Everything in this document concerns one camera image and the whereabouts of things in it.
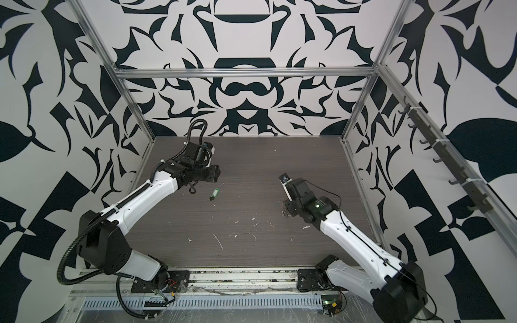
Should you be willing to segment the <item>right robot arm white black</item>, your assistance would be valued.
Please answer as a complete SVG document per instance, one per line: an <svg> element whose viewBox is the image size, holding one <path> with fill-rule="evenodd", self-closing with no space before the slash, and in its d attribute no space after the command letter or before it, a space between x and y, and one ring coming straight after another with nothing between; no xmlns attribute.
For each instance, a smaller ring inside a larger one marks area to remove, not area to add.
<svg viewBox="0 0 517 323"><path fill-rule="evenodd" d="M340 205L327 196L317 197L308 181L283 174L280 182L288 215L301 217L334 240L361 267L351 268L330 255L319 263L328 281L372 304L383 322L413 322L428 303L422 269L378 246L354 226Z"/></svg>

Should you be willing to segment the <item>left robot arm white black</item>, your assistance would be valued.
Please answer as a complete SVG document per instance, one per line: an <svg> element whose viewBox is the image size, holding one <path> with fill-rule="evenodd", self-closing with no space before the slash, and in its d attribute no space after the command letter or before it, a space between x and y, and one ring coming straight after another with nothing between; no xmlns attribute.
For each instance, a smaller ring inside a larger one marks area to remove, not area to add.
<svg viewBox="0 0 517 323"><path fill-rule="evenodd" d="M79 225L77 255L105 275L128 275L144 281L161 280L164 264L129 246L127 234L156 205L180 188L192 193L198 182L217 182L220 169L212 164L211 143L189 142L181 154L162 160L150 179L118 203L99 213L87 212Z"/></svg>

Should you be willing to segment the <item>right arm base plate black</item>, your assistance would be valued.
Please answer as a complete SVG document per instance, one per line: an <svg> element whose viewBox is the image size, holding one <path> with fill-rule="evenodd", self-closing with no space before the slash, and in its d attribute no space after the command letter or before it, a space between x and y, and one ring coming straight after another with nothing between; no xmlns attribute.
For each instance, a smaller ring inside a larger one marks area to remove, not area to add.
<svg viewBox="0 0 517 323"><path fill-rule="evenodd" d="M318 269L298 269L296 289L300 293L346 291L344 287L333 285L326 274Z"/></svg>

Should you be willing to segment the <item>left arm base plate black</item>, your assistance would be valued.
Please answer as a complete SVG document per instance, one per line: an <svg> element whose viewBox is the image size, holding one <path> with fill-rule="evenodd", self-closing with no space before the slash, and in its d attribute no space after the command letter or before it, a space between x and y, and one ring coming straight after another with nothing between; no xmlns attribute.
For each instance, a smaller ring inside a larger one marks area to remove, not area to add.
<svg viewBox="0 0 517 323"><path fill-rule="evenodd" d="M182 292L189 285L191 272L188 270L168 270L160 272L151 281L135 278L131 287L132 293L153 293L160 290L162 293Z"/></svg>

